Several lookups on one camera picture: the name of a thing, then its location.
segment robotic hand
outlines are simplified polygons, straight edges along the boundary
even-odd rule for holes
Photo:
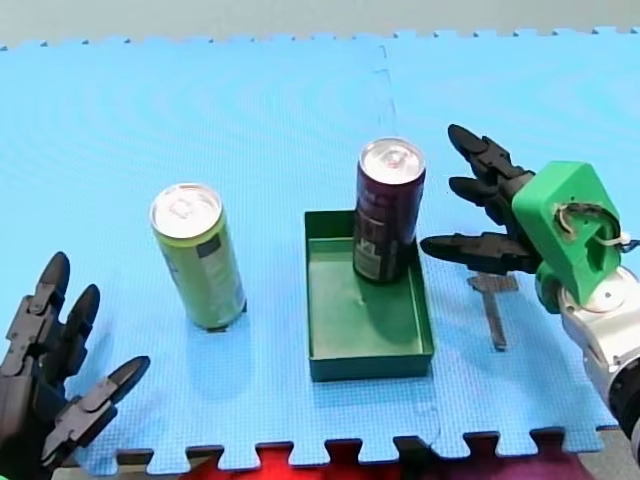
[[[102,379],[85,396],[65,398],[65,380],[76,375],[98,311],[100,292],[90,285],[58,321],[69,283],[69,260],[57,253],[42,272],[35,294],[23,298],[9,328],[9,351],[0,365],[0,475],[48,480],[73,453],[113,420],[122,400],[149,367],[136,357]]]
[[[448,133],[476,177],[451,178],[450,188],[507,233],[428,237],[422,250],[478,272],[535,274],[538,299],[561,315],[640,462],[640,283],[620,265],[621,254],[640,242],[621,231],[591,165],[552,162],[536,175],[512,165],[488,137],[458,125]]]

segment dark purple can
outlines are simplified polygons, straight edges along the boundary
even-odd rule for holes
[[[381,138],[362,151],[353,267],[364,278],[386,283],[406,271],[425,170],[422,152],[399,138]]]

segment green plastic tray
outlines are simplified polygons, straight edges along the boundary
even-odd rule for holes
[[[408,272],[376,285],[353,271],[353,211],[305,213],[314,381],[426,375],[433,341],[416,244]]]

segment green can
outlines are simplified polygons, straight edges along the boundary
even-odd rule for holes
[[[247,302],[220,196],[180,183],[156,197],[150,216],[187,317],[206,329],[237,319]]]

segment blue foam mat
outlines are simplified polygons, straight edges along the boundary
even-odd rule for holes
[[[0,52],[0,247],[12,275],[0,326],[62,249],[69,298],[90,282],[103,292],[70,390],[134,355],[152,358],[117,419],[79,453],[91,473],[115,473],[117,451],[141,448],[154,450],[150,473],[183,472],[185,449],[214,445],[225,448],[223,468],[247,468],[258,464],[255,445],[279,442],[293,442],[292,463],[319,464],[326,440],[353,438],[362,461],[385,461],[397,436],[459,457],[463,434],[481,431],[500,434],[499,454],[526,454],[536,449],[529,432],[549,427],[566,430],[568,450],[599,447],[595,429],[613,419],[524,276],[521,293],[500,299],[508,353],[492,351],[469,272],[425,258],[433,375],[310,381],[302,214],[353,205],[357,155],[373,138],[402,135],[427,153],[421,236],[493,229],[447,191],[448,176],[468,173],[448,144],[451,122],[533,169],[592,162],[625,229],[640,232],[640,37],[438,37],[117,39]],[[184,319],[148,225],[159,190],[194,180],[222,194],[249,298],[223,334]],[[639,258],[627,258],[636,271]]]

